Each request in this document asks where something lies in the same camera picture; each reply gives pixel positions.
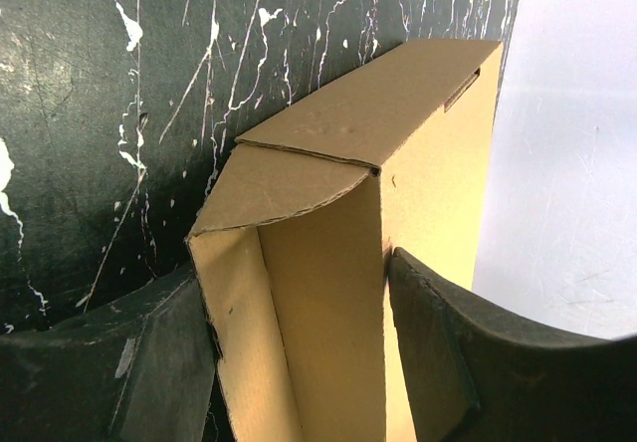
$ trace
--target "white paint splatter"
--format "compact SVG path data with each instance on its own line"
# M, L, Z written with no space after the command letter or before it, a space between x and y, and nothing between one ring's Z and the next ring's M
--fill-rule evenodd
M277 9L273 14L270 14L263 7L259 9L259 20L261 21L261 27L268 24L272 19L276 19L277 16L283 11L283 9Z
M113 1L115 1L115 7L117 8L117 11L119 11L123 25L126 28L126 33L128 33L128 45L126 46L126 50L132 52L134 48L137 47L137 44L139 44L139 40L143 36L143 31L137 21L126 16L126 13L123 11L123 7L121 7L119 1Z
M24 225L18 214L11 209L9 205L9 196L4 192L11 180L11 172L15 168L15 163L9 157L9 149L6 143L0 137L0 210L16 220L18 223L18 232L20 238L18 239L18 249L22 249L22 242L24 241Z
M140 161L135 160L130 155L130 153L128 153L127 151L120 150L119 154L123 157L124 160L126 160L128 163L130 163L135 168L140 168L140 169L144 169L145 168L145 165L143 163L141 163Z
M115 370L115 379L119 379L130 367L130 363L132 362L132 357L135 354L135 343L137 339L135 337L127 338L126 343L123 345L123 351L121 352L121 356L119 357L119 363L117 364L117 369Z

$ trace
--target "white paint drip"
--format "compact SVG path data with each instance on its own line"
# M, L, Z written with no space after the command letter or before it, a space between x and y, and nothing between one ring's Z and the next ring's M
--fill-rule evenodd
M367 54L369 53L369 41L371 39L372 42L372 51L369 54L369 59L373 58L376 49L378 48L378 41L376 40L376 30L378 28L378 23L376 22L376 14L378 12L377 5L378 0L372 0L373 5L371 9L369 9L365 14L365 25L360 31L360 37L358 38L358 60L360 64L363 65L367 62ZM364 45L364 54L360 53L360 48L362 47L363 36L365 39Z
M84 296L83 298L81 298L77 303L76 303L76 308L79 308L81 305L83 305L86 301L89 300L89 295Z
M188 15L188 7L190 6L190 0L186 0L186 5L183 8L183 17L181 18L181 27L186 24L186 16Z
M11 172L15 168L15 163L9 157L9 149L6 143L0 137L0 210L16 220L18 224L18 232L20 238L18 239L18 250L22 250L22 242L24 241L24 224L18 216L18 214L11 209L9 205L9 196L5 193L5 189L11 180Z
M33 294L36 295L38 300L40 300L40 308L38 309L38 311L40 311L40 313L42 313L44 316L46 316L47 315L47 303L49 302L49 300L46 300L44 295L33 287L33 285L31 284L31 280L27 281L27 286L33 292Z
M288 107L292 105L292 86L290 85L290 63L288 62L288 49L283 51L283 65L286 71L283 74L283 80L288 86Z
M135 337L129 337L126 339L126 343L123 345L123 351L121 352L121 356L119 357L119 363L117 364L117 369L115 370L115 379L119 379L130 367L130 363L132 362L132 357L135 354L135 343L137 339Z
M400 5L400 14L402 16L402 27L405 29L405 34L407 35L407 39L409 39L409 16L405 16L405 8L402 5L402 0L398 0L398 4Z
M327 13L327 18L325 19L325 47L322 51L322 55L320 56L320 63L318 64L318 75L317 75L317 87L320 87L320 77L322 73L322 66L325 62L325 58L327 57L327 47L329 45L329 18L336 13L336 9L339 6L342 6L348 0L338 0L331 8L331 11Z
M224 145L226 143L226 132L228 130L228 127L225 126L223 128L223 131L221 133L221 143L220 143L220 148L219 148L219 154L223 154L223 148ZM213 153L213 166L212 166L212 173L210 174L210 176L208 177L208 183L206 184L206 190L205 190L205 195L208 196L210 194L210 190L212 190L212 181L215 180L217 178L217 176L219 176L219 169L217 168L217 141L213 140L213 144L215 147L215 151Z
M179 115L179 112L181 111L181 107L183 106L183 103L185 102L186 98L190 94L190 91L192 90L192 87L194 86L195 82L197 81L197 77L199 76L199 72L201 72L201 68L203 67L203 64L207 60L209 61L209 59L212 57L212 46L216 42L217 38L219 37L219 23L215 19L216 3L217 3L217 0L214 1L214 5L213 5L212 18L211 18L211 22L210 22L210 42L208 43L208 47L206 48L206 52L201 57L201 60L199 61L199 65L197 66L197 69L195 70L194 74L192 75L192 78L190 78L190 82L188 83L188 86L186 87L186 90L184 91L183 95L181 96L181 100L179 101L179 104L177 105L177 108L172 113L172 116L170 117L170 120L168 121L168 123L166 124L166 127L163 129L163 132L159 136L159 143L163 142L163 139L166 137L166 134L168 133L168 130L172 127L172 124L175 122L175 119ZM174 105L174 101L171 99L170 100L170 107L172 108L173 105Z
M319 43L319 39L320 39L320 25L319 25L319 18L320 18L320 11L322 10L322 0L318 1L318 13L317 13L317 37L315 38L315 45L314 48L312 50L312 64L310 65L310 78L308 80L308 93L310 93L312 91L312 82L314 81L314 75L315 75L315 58L317 57L317 44ZM308 10L304 9L304 12L306 13L306 16L308 15Z
M126 46L126 50L132 52L134 48L137 47L137 44L139 44L139 40L143 36L143 31L137 21L130 19L126 15L123 11L123 7L119 4L119 1L113 1L115 1L115 7L117 8L117 11L119 11L123 25L126 28L126 33L128 34L128 45Z
M255 79L255 82L252 85L252 90L250 91L250 93L248 94L247 97L245 97L238 104L233 106L234 95L235 95L234 93L235 93L235 89L236 89L236 86L237 86L237 78L239 76L239 69L240 69L241 66L239 66L237 68L237 73L235 74L235 80L234 80L232 89L230 91L230 100L228 101L228 110L226 111L226 113L223 116L223 121L224 122L227 121L228 115L230 114L231 111L237 111L238 109L240 109L254 95L254 93L255 93L255 91L257 89L257 85L259 84L259 80L261 78L261 68L263 67L264 63L268 59L268 37L266 36L265 26L271 20L276 19L277 16L279 16L279 14L281 12L283 12L283 9L277 9L272 14L270 12L268 12L264 8L260 8L259 9L258 13L259 13L259 20L261 22L261 38L263 40L264 45L266 46L266 50L264 52L263 57L261 59L259 59L259 64L257 64L257 78ZM245 47L247 45L247 39L249 37L249 33L250 33L250 26L248 26L248 33L246 34L246 42L244 43L244 50L245 50Z

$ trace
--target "paint splatter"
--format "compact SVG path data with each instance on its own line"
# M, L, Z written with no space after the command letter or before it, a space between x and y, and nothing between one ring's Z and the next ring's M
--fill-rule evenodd
M16 220L18 224L18 231L20 232L20 238L18 239L18 248L22 249L22 242L24 241L24 225L18 214L11 209L9 205L9 196L5 193L7 185L11 180L11 172L16 167L15 163L9 156L9 149L6 143L0 137L0 210Z
M123 25L126 28L126 33L128 34L128 45L126 46L126 50L132 52L135 47L137 47L137 44L139 44L139 41L143 36L143 31L141 30L141 26L137 21L134 21L126 16L126 13L123 11L123 7L121 7L119 1L113 1L115 1L115 7L117 8L117 11L119 11L119 15L121 16Z

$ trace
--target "cardboard flap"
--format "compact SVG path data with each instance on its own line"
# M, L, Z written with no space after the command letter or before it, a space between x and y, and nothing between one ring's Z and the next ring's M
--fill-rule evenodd
M359 166L239 145L190 236L302 215L347 193L367 174L368 170Z
M379 168L480 78L495 41L416 39L310 94L237 141Z

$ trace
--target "cardboard box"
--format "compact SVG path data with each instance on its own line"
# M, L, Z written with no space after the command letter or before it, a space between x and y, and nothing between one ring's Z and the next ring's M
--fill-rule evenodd
M238 441L415 440L385 260L471 285L501 53L409 41L237 139L188 245Z

